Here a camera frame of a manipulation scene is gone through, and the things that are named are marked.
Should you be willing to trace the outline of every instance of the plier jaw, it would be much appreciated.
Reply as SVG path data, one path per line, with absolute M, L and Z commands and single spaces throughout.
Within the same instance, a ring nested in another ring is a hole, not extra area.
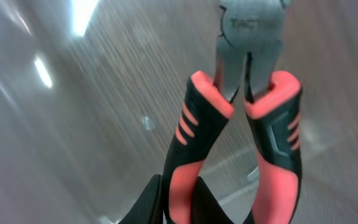
M 248 101 L 268 87 L 282 49 L 288 4 L 284 0 L 220 0 L 223 14 L 214 85 L 227 101 L 235 98 L 243 74 Z

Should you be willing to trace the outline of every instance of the pliers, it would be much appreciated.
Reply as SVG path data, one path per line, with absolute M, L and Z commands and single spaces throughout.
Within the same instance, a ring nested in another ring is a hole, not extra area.
M 221 0 L 214 79 L 202 71 L 187 81 L 182 113 L 162 175 L 155 175 L 121 223 L 232 223 L 199 171 L 233 116 L 241 77 L 243 104 L 257 147 L 260 178 L 244 223 L 290 223 L 302 179 L 300 82 L 273 72 L 282 49 L 285 0 Z

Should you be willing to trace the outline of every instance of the wooden surface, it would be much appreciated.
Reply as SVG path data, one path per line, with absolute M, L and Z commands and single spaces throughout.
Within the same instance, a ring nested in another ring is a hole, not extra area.
M 162 172 L 187 78 L 214 73 L 216 5 L 100 0 L 77 37 L 75 1 L 0 0 L 0 223 L 126 214 Z M 294 1 L 284 40 L 276 68 L 304 85 L 304 184 L 293 223 L 358 223 L 358 1 Z M 235 108 L 201 175 L 240 223 L 256 159 L 240 99 Z

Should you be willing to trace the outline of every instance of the diagonal cutting pliers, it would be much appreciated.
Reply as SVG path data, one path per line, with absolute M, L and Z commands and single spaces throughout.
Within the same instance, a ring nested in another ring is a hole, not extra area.
M 241 78 L 243 104 L 257 147 L 259 186 L 244 223 L 290 223 L 302 179 L 299 143 L 301 84 L 273 72 L 282 49 L 285 0 L 221 0 L 214 79 L 187 81 L 182 113 L 162 175 L 155 175 L 121 223 L 232 223 L 199 171 L 233 116 Z

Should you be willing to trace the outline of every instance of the plier head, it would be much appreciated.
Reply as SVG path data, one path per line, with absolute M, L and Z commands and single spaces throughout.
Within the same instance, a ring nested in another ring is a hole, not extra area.
M 233 101 L 245 74 L 245 97 L 268 87 L 281 52 L 284 0 L 220 0 L 223 10 L 217 41 L 214 85 L 227 101 Z

